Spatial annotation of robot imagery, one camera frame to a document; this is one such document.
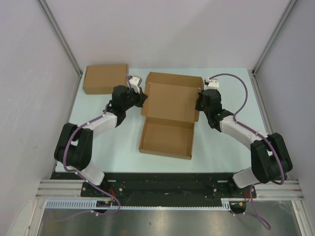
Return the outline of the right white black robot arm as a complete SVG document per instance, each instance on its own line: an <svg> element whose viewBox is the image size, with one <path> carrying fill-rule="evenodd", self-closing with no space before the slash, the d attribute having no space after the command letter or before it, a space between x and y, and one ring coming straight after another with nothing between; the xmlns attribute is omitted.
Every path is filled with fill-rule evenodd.
<svg viewBox="0 0 315 236"><path fill-rule="evenodd" d="M251 166L235 173L227 185L230 196L239 197L245 187L258 183L283 184L293 164L282 135L260 133L238 121L232 112L222 108L221 94L216 89L201 90L195 109L205 114L212 129L234 138L251 153Z"/></svg>

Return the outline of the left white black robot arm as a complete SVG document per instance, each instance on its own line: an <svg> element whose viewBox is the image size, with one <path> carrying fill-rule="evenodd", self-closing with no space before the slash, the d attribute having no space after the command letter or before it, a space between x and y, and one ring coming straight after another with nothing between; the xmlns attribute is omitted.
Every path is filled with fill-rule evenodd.
<svg viewBox="0 0 315 236"><path fill-rule="evenodd" d="M142 88L135 85L114 87L112 99L103 113L94 119L76 125L66 123L57 142L54 159L63 164L67 172L74 172L86 182L97 196L108 193L109 185L103 181L105 174L92 162L93 140L104 132L118 127L133 106L143 107L148 98Z"/></svg>

